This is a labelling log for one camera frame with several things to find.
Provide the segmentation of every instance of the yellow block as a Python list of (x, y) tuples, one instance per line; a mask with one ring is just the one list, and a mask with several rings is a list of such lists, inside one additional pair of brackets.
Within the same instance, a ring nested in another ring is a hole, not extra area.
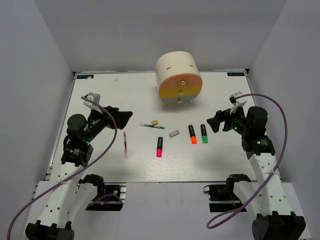
[(179, 87), (170, 87), (170, 88), (159, 88), (159, 97), (160, 98), (174, 98), (174, 97), (183, 97), (188, 95), (197, 95), (200, 93), (202, 84), (195, 84), (189, 86), (179, 86)]

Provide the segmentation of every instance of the wall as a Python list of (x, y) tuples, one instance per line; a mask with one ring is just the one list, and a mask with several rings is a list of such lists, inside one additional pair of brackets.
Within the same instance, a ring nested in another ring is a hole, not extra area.
[[(0, 239), (43, 180), (72, 89), (72, 72), (32, 0), (0, 7)], [(12, 240), (20, 239), (26, 213)]]
[(200, 70), (250, 68), (286, 0), (35, 0), (74, 72), (154, 70), (172, 51)]
[[(252, 92), (267, 94), (283, 106), (288, 143), (280, 166), (293, 183), (312, 239), (319, 229), (320, 2), (288, 0), (250, 70)], [(284, 124), (277, 107), (268, 110), (268, 132), (280, 152)]]

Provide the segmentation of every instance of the eraser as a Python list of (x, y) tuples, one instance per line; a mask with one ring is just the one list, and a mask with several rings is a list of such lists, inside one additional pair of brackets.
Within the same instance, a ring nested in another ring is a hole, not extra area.
[(178, 134), (180, 134), (180, 132), (178, 130), (175, 130), (175, 131), (169, 133), (169, 137), (173, 138), (174, 136), (177, 136)]
[(151, 122), (151, 125), (152, 125), (152, 126), (155, 126), (155, 125), (158, 125), (158, 124), (159, 124), (159, 123), (158, 123), (158, 120), (154, 120), (154, 121)]

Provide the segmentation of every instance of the marker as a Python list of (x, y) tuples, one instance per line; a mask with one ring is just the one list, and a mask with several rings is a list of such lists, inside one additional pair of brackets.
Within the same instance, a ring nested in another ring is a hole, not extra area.
[(148, 128), (154, 128), (154, 129), (165, 129), (164, 126), (152, 126), (152, 125), (145, 124), (145, 123), (139, 123), (139, 126), (148, 127)]
[(164, 139), (162, 136), (158, 137), (158, 144), (156, 145), (156, 156), (158, 158), (161, 158), (162, 156), (162, 143)]
[(127, 152), (127, 138), (126, 138), (126, 132), (123, 132), (123, 141), (124, 141), (124, 157), (128, 157), (128, 152)]
[(191, 143), (192, 144), (196, 144), (197, 143), (197, 138), (196, 138), (194, 126), (189, 125), (188, 128), (189, 128)]
[(204, 125), (204, 124), (201, 124), (201, 136), (202, 136), (202, 143), (207, 144), (208, 143), (208, 136), (207, 136), (206, 125)]

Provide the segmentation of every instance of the purple cable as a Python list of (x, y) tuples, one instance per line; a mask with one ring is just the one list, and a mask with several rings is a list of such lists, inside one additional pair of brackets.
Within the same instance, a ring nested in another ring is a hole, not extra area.
[(100, 200), (105, 199), (105, 198), (107, 198), (107, 197), (116, 197), (116, 198), (120, 201), (120, 203), (121, 203), (122, 205), (124, 204), (124, 202), (123, 202), (123, 201), (120, 199), (120, 197), (118, 197), (117, 195), (115, 195), (115, 194), (107, 194), (107, 195), (104, 195), (104, 196), (98, 198), (98, 199), (95, 200), (94, 202), (90, 203), (87, 208), (91, 207), (93, 204), (95, 204), (95, 203), (99, 202)]
[[(72, 179), (73, 177), (77, 176), (78, 174), (84, 172), (85, 170), (87, 170), (88, 168), (90, 168), (93, 164), (95, 164), (97, 161), (99, 161), (105, 154), (106, 152), (108, 152), (108, 150), (111, 148), (111, 146), (114, 144), (115, 140), (116, 140), (116, 136), (117, 136), (117, 123), (115, 121), (115, 119), (112, 117), (112, 115), (107, 111), (105, 110), (101, 105), (95, 103), (94, 101), (91, 101), (91, 100), (88, 100), (86, 98), (84, 98), (83, 96), (81, 97), (81, 99), (89, 102), (89, 103), (92, 103), (94, 105), (96, 105), (97, 107), (99, 107), (101, 109), (101, 111), (103, 111), (104, 113), (106, 113), (108, 115), (108, 117), (112, 120), (113, 122), (113, 126), (114, 126), (114, 136), (113, 136), (113, 139), (112, 141), (110, 142), (109, 146), (100, 154), (100, 156), (98, 156), (93, 162), (91, 162), (90, 164), (88, 164), (86, 167), (84, 167), (83, 169), (75, 172), (74, 174), (68, 176), (67, 178), (65, 178), (64, 180), (62, 180), (62, 182), (67, 182), (69, 181), (70, 179)], [(29, 203), (27, 203), (13, 218), (13, 220), (11, 221), (10, 223), (10, 226), (8, 228), (8, 232), (7, 232), (7, 235), (6, 235), (6, 239), (7, 240), (10, 240), (10, 236), (11, 236), (11, 231), (12, 231), (12, 228), (15, 224), (15, 221), (17, 220), (17, 218), (20, 216), (20, 214), (23, 213), (24, 210), (26, 210), (31, 204), (33, 204), (35, 201), (37, 201), (38, 199), (42, 198), (44, 195), (46, 195), (47, 193), (51, 192), (52, 190), (58, 188), (60, 185), (62, 185), (63, 183), (59, 182), (57, 183), (56, 185), (50, 187), (48, 190), (44, 191), (43, 193), (41, 193), (39, 196), (37, 196), (36, 198), (34, 198), (33, 200), (31, 200)]]
[[(288, 124), (287, 124), (287, 118), (285, 115), (285, 112), (283, 110), (283, 108), (280, 106), (279, 103), (276, 102), (276, 100), (272, 99), (271, 97), (264, 95), (264, 94), (259, 94), (259, 93), (249, 93), (249, 94), (244, 94), (241, 96), (237, 96), (235, 97), (235, 99), (240, 99), (240, 98), (244, 98), (244, 97), (248, 97), (248, 96), (259, 96), (259, 97), (263, 97), (266, 99), (269, 99), (270, 101), (272, 101), (273, 103), (275, 103), (275, 105), (278, 106), (278, 108), (280, 109), (281, 113), (282, 113), (282, 117), (283, 117), (283, 121), (284, 121), (284, 141), (283, 141), (283, 146), (282, 146), (282, 150), (279, 156), (279, 160), (277, 161), (277, 163), (275, 164), (273, 171), (276, 171), (277, 168), (279, 167), (282, 158), (284, 157), (285, 154), (285, 150), (286, 150), (286, 146), (287, 146), (287, 140), (288, 140)], [(226, 211), (226, 212), (222, 212), (216, 216), (214, 216), (207, 224), (206, 224), (206, 228), (207, 229), (214, 229), (222, 224), (224, 224), (225, 222), (229, 221), (230, 219), (232, 219), (235, 215), (237, 215), (238, 213), (241, 212), (241, 210), (243, 210), (260, 192), (261, 190), (265, 187), (265, 185), (269, 182), (269, 180), (272, 178), (272, 176), (274, 175), (273, 172), (271, 172), (269, 174), (269, 176), (265, 179), (265, 181), (258, 187), (258, 189), (255, 191), (255, 193), (241, 206), (238, 207), (236, 209), (230, 210), (230, 211)], [(226, 214), (231, 214), (230, 216), (226, 217), (225, 219), (223, 219), (222, 221), (216, 223), (215, 225), (210, 226), (210, 224), (216, 220), (217, 218), (226, 215)]]

